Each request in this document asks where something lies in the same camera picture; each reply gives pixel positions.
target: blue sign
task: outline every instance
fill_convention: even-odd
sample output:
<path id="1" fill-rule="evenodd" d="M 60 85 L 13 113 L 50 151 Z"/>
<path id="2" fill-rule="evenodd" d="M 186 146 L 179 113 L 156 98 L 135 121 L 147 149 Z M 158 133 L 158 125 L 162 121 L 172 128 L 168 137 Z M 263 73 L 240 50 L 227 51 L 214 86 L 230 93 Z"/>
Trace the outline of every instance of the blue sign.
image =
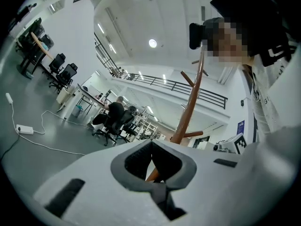
<path id="1" fill-rule="evenodd" d="M 238 135 L 239 133 L 244 133 L 244 130 L 245 130 L 245 121 L 242 121 L 240 123 L 238 123 L 237 125 L 237 134 Z"/>

